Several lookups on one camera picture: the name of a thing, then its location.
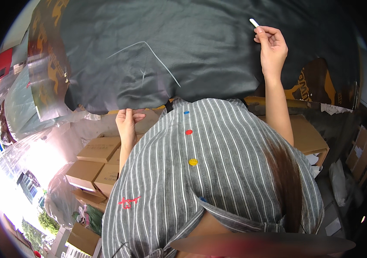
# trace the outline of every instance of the gray striped shirt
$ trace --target gray striped shirt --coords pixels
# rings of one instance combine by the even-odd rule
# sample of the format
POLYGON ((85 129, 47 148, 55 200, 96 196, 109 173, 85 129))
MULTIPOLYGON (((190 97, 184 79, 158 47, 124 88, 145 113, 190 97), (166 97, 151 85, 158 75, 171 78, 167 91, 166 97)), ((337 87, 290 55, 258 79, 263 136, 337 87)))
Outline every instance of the gray striped shirt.
MULTIPOLYGON (((265 139, 286 142, 240 100, 173 101, 114 185, 103 217, 104 257, 123 243, 116 257, 174 257, 170 243, 186 237, 204 209, 232 232, 284 232, 265 139)), ((286 144, 300 168, 302 232, 310 232, 323 202, 304 154, 286 144)))

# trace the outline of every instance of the white chalk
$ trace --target white chalk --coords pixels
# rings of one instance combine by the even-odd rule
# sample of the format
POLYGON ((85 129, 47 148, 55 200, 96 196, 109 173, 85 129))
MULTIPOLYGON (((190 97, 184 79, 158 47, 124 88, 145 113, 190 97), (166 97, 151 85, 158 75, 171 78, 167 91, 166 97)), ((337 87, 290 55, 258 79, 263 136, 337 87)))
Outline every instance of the white chalk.
POLYGON ((254 19, 249 19, 249 21, 257 28, 259 24, 254 19))

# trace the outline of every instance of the red panel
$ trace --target red panel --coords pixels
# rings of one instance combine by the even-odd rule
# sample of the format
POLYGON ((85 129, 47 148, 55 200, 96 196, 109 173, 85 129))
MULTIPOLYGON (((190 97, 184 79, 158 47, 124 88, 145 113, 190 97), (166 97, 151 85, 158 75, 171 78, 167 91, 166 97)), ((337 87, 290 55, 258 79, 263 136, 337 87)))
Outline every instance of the red panel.
POLYGON ((10 71, 12 55, 13 55, 13 49, 12 48, 0 53, 0 71, 3 68, 5 68, 4 75, 8 75, 8 72, 10 71))

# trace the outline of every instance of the woman's right hand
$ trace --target woman's right hand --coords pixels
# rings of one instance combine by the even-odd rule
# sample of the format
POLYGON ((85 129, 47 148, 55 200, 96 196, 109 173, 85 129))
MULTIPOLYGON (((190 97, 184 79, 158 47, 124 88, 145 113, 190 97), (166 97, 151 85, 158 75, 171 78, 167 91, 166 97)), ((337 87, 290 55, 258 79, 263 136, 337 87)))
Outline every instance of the woman's right hand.
POLYGON ((281 70, 288 54, 283 34, 277 28, 258 26, 254 41, 261 44, 261 66, 265 81, 281 80, 281 70))

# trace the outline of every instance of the red embroidery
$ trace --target red embroidery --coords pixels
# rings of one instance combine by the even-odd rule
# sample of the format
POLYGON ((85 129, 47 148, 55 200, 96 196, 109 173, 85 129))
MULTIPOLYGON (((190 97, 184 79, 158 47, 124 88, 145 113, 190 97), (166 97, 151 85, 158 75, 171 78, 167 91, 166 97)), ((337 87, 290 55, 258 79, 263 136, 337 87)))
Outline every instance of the red embroidery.
POLYGON ((135 198, 135 199, 126 199, 125 200, 125 198, 124 197, 122 197, 122 201, 120 201, 118 204, 122 204, 122 206, 123 206, 123 208, 124 209, 130 209, 130 207, 132 207, 131 205, 130 205, 130 203, 131 202, 135 202, 135 204, 136 203, 138 203, 138 199, 140 198, 140 196, 139 197, 137 197, 137 198, 135 198))

